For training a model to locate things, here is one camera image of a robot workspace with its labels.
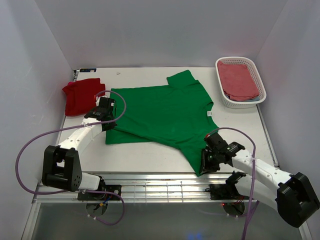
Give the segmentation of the green t shirt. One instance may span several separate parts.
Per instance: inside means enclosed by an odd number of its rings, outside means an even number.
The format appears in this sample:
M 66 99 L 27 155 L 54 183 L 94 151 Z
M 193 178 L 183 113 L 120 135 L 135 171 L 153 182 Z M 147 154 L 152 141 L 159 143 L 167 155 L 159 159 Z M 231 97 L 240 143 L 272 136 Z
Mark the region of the green t shirt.
M 179 150 L 197 176 L 202 174 L 204 137 L 217 128 L 208 112 L 214 102 L 189 70 L 161 86 L 113 88 L 119 120 L 105 135 L 107 145 L 155 142 Z

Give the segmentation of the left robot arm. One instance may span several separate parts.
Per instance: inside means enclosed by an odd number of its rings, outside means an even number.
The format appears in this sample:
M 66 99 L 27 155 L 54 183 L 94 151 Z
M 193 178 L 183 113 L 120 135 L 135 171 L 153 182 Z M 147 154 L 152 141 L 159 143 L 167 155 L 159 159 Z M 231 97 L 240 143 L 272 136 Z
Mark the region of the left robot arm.
M 117 125 L 114 121 L 115 105 L 114 99 L 101 97 L 98 106 L 84 116 L 82 127 L 57 146 L 50 145 L 45 149 L 43 185 L 70 192 L 88 190 L 95 200 L 106 195 L 100 176 L 82 172 L 80 156 L 97 135 Z

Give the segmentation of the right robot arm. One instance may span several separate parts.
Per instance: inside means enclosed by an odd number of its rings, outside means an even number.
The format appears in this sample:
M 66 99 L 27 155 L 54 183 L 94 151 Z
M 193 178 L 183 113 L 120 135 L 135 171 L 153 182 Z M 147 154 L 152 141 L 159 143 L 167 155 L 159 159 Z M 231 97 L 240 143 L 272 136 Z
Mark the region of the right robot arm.
M 228 144 L 217 132 L 208 134 L 201 152 L 205 173 L 220 170 L 220 164 L 237 169 L 218 186 L 210 185 L 211 199 L 252 197 L 275 209 L 290 226 L 299 228 L 319 208 L 320 201 L 306 175 L 282 171 L 258 158 L 237 142 Z

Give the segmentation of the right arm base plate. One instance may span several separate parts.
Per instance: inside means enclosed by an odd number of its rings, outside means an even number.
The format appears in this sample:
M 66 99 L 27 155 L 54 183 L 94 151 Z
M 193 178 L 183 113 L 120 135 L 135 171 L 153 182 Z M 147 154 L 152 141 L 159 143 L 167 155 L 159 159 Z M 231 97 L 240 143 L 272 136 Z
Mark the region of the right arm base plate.
M 210 194 L 211 200 L 248 200 L 249 194 L 241 195 L 234 185 L 224 184 L 209 184 L 204 190 Z

